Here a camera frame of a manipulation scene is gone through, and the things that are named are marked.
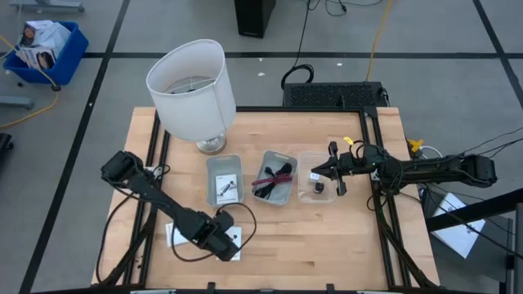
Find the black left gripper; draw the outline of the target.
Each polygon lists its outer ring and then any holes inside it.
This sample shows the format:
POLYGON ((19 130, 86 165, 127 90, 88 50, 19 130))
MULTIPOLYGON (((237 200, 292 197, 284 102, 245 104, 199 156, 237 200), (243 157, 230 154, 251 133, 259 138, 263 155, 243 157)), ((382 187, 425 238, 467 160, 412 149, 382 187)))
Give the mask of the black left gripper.
POLYGON ((209 218, 198 235, 198 246, 216 256, 220 261, 230 261, 239 251, 239 246, 227 233, 234 225, 233 217, 225 211, 217 211, 209 218))

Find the blue plastic floor bin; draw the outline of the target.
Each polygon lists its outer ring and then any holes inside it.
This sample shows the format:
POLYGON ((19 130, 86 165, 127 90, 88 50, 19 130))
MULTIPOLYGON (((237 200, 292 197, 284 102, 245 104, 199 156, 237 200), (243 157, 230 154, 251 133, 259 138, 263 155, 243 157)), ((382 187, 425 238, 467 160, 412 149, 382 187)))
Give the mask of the blue plastic floor bin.
POLYGON ((70 21, 54 21, 54 24, 34 39, 30 47, 47 47, 54 52, 56 63, 52 69, 32 69, 17 55, 20 43, 7 55, 3 68, 29 83, 69 84, 89 41, 78 24, 70 21))

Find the gray table base bar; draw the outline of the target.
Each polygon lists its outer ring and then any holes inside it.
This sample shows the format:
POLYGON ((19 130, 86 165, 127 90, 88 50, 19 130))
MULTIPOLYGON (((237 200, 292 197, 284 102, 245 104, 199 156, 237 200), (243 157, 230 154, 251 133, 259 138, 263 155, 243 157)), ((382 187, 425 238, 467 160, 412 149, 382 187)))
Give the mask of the gray table base bar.
POLYGON ((9 0, 9 5, 16 8, 28 8, 35 11, 73 11, 85 12, 79 0, 9 0))

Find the black perforated computer case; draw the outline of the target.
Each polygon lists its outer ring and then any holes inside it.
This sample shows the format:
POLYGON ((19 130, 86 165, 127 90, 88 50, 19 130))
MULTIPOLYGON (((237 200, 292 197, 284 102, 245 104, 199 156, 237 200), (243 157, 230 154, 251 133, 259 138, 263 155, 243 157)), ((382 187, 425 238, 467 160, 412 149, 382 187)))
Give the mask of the black perforated computer case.
POLYGON ((288 107, 388 107, 387 90, 380 82, 312 82, 284 85, 288 107))

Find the white paper sheet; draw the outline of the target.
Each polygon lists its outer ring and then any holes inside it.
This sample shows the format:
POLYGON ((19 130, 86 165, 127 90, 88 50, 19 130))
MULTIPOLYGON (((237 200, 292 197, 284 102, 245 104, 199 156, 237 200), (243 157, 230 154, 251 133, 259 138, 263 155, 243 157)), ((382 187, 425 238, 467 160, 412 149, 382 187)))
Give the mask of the white paper sheet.
MULTIPOLYGON (((459 208, 465 207, 465 203, 459 200, 454 194, 447 193, 440 204, 437 205, 433 216, 443 215, 446 212, 453 212, 459 208)), ((466 225, 456 225, 446 229, 433 231, 432 234, 443 244, 458 253, 466 259, 472 250, 476 240, 479 237, 477 231, 482 231, 485 220, 476 220, 466 225)))

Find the black upright post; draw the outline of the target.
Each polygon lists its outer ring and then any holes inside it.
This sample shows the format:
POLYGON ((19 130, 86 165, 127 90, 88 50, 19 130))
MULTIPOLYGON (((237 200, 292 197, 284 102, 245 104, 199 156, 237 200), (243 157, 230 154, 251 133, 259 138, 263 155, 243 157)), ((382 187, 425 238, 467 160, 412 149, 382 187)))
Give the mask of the black upright post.
POLYGON ((516 205, 514 254, 507 258, 509 265, 509 294, 523 294, 523 203, 516 205))

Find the white printed carton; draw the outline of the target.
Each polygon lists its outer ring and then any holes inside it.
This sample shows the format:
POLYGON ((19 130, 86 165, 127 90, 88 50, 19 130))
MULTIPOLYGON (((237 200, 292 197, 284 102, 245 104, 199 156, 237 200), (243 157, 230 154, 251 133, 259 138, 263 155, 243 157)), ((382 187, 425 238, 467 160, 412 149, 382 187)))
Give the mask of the white printed carton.
POLYGON ((32 69, 52 69, 56 63, 53 50, 47 47, 22 47, 16 55, 32 69))
POLYGON ((52 20, 28 20, 25 22, 20 46, 21 47, 30 47, 34 39, 42 34, 46 29, 49 29, 54 22, 52 20))

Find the black chair caster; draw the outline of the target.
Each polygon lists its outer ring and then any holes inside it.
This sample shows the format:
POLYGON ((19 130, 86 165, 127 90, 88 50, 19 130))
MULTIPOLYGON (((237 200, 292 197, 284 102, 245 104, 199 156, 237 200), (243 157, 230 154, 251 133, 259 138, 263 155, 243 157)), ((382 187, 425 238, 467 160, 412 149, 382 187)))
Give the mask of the black chair caster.
POLYGON ((0 162, 8 155, 13 146, 12 136, 7 133, 0 133, 0 162))

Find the black tower case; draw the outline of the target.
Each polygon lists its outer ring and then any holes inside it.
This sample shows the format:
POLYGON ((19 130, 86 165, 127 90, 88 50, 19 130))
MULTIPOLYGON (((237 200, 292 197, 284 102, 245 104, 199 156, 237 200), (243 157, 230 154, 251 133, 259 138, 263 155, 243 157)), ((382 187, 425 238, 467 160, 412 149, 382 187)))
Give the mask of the black tower case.
POLYGON ((264 38, 276 0, 234 0, 238 33, 264 38))

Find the clear plastic bin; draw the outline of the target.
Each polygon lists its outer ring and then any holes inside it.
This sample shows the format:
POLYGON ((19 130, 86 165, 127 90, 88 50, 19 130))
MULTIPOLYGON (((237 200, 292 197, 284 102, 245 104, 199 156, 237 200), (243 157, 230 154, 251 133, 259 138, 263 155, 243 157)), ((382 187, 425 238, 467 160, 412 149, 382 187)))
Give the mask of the clear plastic bin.
POLYGON ((318 181, 309 179, 311 169, 327 162, 329 154, 325 152, 303 152, 298 155, 297 164, 297 196, 301 203, 323 204, 331 203, 337 197, 336 185, 329 178, 320 176, 318 181), (324 183, 322 194, 315 194, 315 183, 324 183))

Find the white shade table lamp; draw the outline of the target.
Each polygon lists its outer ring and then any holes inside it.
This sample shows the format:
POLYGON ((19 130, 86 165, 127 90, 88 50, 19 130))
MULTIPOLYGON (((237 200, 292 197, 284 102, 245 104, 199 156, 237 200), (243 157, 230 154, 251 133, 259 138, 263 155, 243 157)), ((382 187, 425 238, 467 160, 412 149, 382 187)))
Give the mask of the white shade table lamp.
POLYGON ((156 62, 145 83, 166 131, 194 142, 203 154, 223 151, 236 103, 219 42, 199 39, 177 47, 156 62))

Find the gray table foot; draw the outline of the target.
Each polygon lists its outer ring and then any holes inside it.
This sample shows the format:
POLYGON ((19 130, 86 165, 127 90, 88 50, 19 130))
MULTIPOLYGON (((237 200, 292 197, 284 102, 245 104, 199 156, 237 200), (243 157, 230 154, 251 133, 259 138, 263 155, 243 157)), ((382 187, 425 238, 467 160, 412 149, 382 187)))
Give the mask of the gray table foot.
POLYGON ((25 96, 0 96, 0 105, 32 109, 34 102, 25 96))

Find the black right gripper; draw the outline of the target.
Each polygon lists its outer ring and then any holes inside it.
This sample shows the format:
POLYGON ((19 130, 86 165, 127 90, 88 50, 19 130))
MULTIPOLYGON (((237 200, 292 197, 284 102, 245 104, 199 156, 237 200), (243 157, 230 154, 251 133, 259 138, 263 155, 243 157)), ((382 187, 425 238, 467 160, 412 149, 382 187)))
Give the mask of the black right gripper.
POLYGON ((344 176, 351 176, 356 170, 357 161, 351 152, 338 153, 337 143, 329 143, 329 160, 311 169, 312 173, 334 180, 337 183, 337 196, 346 194, 344 176))

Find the black slanted beam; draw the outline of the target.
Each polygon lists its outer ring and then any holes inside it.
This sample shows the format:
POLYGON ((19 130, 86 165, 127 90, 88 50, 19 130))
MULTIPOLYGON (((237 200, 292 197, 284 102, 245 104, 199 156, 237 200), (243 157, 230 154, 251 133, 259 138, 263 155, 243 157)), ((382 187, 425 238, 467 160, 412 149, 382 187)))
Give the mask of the black slanted beam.
POLYGON ((426 219, 427 229, 432 232, 481 219, 486 220, 491 216, 515 211, 519 203, 523 203, 523 188, 430 217, 426 219))

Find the white printed leaflet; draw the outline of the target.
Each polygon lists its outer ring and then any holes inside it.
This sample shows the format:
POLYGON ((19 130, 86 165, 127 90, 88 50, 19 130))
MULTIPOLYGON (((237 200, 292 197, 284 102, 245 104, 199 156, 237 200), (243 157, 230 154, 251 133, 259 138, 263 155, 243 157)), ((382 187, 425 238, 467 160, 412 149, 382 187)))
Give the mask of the white printed leaflet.
POLYGON ((178 245, 181 245, 183 243, 186 243, 186 239, 180 234, 178 228, 174 226, 174 224, 167 223, 165 225, 166 230, 166 239, 167 239, 167 247, 176 247, 178 245))
POLYGON ((235 203, 239 200, 236 174, 216 177, 217 205, 235 203))
MULTIPOLYGON (((232 238, 233 243, 237 248, 242 246, 242 228, 238 226, 232 226, 227 231, 226 234, 232 238)), ((241 256, 241 251, 238 250, 230 261, 239 261, 241 256)))

